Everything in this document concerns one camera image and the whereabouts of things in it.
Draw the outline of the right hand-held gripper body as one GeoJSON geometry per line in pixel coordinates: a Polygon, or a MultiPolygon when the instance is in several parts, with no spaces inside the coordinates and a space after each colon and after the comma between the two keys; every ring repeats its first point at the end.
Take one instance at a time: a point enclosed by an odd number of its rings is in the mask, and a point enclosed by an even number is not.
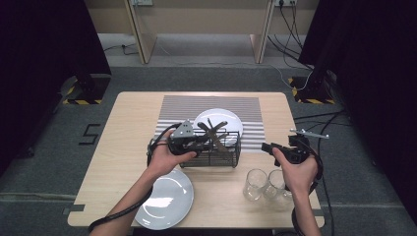
{"type": "Polygon", "coordinates": [[[320,135],[304,129],[291,129],[292,136],[288,137],[288,147],[279,147],[278,149],[284,154],[285,158],[291,164],[300,164],[312,155],[319,165],[322,160],[318,153],[310,147],[310,138],[328,139],[329,135],[320,135]]]}

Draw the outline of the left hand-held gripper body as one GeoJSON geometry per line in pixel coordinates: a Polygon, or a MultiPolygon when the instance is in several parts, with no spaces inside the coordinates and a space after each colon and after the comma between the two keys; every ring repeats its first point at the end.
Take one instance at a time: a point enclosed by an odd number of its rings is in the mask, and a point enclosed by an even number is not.
{"type": "Polygon", "coordinates": [[[193,125],[186,120],[178,125],[178,127],[167,138],[168,147],[175,155],[181,155],[190,151],[199,153],[201,146],[197,143],[198,136],[193,129],[193,125]]]}

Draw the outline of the black wire basket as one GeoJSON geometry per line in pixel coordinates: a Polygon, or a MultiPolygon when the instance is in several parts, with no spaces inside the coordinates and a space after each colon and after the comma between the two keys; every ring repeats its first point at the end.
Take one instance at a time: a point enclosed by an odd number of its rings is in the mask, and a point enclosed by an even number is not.
{"type": "MultiPolygon", "coordinates": [[[[205,131],[199,132],[195,130],[195,132],[198,137],[206,136],[205,131]]],[[[202,153],[197,154],[197,156],[191,160],[181,163],[180,167],[228,166],[234,168],[238,165],[241,153],[241,137],[237,139],[235,145],[231,147],[226,146],[228,152],[220,152],[212,142],[208,145],[210,146],[209,151],[203,151],[202,153]]]]}

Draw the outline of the white plate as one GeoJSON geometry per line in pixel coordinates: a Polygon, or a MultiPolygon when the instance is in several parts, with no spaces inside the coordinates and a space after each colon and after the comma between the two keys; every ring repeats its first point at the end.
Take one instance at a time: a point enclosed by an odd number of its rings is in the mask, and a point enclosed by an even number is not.
{"type": "Polygon", "coordinates": [[[150,230],[168,229],[185,218],[193,201],[192,182],[181,170],[174,169],[155,181],[150,197],[140,206],[135,220],[150,230]]]}
{"type": "Polygon", "coordinates": [[[241,119],[235,113],[222,108],[209,109],[199,114],[193,122],[193,128],[196,131],[201,132],[202,129],[198,127],[198,123],[204,122],[207,126],[209,126],[207,120],[208,118],[210,119],[213,126],[216,126],[222,121],[227,122],[227,125],[217,131],[218,133],[229,133],[228,137],[226,138],[226,143],[224,144],[225,146],[231,147],[235,145],[237,139],[243,134],[243,123],[241,119]]]}

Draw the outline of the clear drinking glass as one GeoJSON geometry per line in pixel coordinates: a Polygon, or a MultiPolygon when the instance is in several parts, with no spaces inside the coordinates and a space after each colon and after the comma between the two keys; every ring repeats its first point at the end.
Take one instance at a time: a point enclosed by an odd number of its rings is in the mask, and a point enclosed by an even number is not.
{"type": "Polygon", "coordinates": [[[286,189],[281,169],[272,170],[268,175],[268,183],[264,189],[264,198],[269,202],[288,200],[292,194],[286,189]]]}
{"type": "Polygon", "coordinates": [[[245,180],[245,187],[243,188],[243,195],[248,201],[258,200],[268,183],[268,176],[264,170],[255,168],[251,169],[245,180]]]}

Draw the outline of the person's right hand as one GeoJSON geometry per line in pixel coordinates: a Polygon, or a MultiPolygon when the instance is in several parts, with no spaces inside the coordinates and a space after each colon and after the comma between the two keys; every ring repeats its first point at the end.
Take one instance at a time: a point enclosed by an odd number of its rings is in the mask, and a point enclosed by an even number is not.
{"type": "Polygon", "coordinates": [[[278,148],[274,147],[272,153],[281,165],[284,182],[293,197],[309,197],[310,188],[318,173],[318,164],[314,157],[310,155],[304,162],[292,164],[278,148]]]}

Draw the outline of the person's left hand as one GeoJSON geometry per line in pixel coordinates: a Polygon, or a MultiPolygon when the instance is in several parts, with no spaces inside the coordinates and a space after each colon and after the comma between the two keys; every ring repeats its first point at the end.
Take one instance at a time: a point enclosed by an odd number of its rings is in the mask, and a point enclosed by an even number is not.
{"type": "Polygon", "coordinates": [[[173,154],[168,147],[167,141],[171,133],[172,130],[168,130],[156,143],[156,148],[152,153],[150,164],[144,172],[144,175],[148,179],[156,180],[158,177],[170,173],[175,166],[187,162],[197,155],[194,151],[179,155],[173,154]]]}

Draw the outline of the striped placemat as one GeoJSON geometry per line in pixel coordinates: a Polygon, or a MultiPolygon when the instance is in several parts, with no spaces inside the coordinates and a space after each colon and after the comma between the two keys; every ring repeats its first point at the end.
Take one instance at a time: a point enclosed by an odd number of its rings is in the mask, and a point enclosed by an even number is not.
{"type": "Polygon", "coordinates": [[[257,97],[166,95],[162,100],[154,135],[168,126],[195,118],[202,112],[222,108],[235,113],[243,123],[241,149],[243,152],[260,152],[266,140],[260,101],[257,97]]]}

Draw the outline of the stand base with striped tape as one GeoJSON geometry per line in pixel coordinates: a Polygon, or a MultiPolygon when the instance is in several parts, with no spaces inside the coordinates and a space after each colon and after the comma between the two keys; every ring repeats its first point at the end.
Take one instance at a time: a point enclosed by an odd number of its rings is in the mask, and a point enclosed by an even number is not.
{"type": "Polygon", "coordinates": [[[324,83],[311,82],[309,77],[292,77],[288,79],[288,82],[296,102],[335,104],[324,83]]]}
{"type": "Polygon", "coordinates": [[[86,81],[75,79],[64,96],[64,104],[100,104],[110,83],[110,75],[92,74],[86,81]]]}

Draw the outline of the black curtain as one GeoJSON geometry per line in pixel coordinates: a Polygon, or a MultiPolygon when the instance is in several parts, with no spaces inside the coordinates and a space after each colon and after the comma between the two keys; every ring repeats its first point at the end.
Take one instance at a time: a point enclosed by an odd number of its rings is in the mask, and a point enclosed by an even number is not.
{"type": "Polygon", "coordinates": [[[0,175],[80,72],[110,72],[85,0],[0,0],[0,175]]]}
{"type": "Polygon", "coordinates": [[[417,225],[417,0],[319,0],[300,61],[336,74],[362,140],[417,225]]]}

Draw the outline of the beige wooden desk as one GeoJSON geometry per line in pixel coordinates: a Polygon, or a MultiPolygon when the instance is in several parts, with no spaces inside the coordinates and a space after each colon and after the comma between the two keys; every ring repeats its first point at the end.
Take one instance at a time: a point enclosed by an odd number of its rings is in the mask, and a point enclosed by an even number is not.
{"type": "Polygon", "coordinates": [[[99,33],[134,37],[139,58],[149,62],[161,34],[245,34],[254,60],[263,62],[270,34],[288,34],[293,19],[308,32],[320,0],[298,0],[295,7],[276,7],[274,0],[84,0],[99,33]]]}

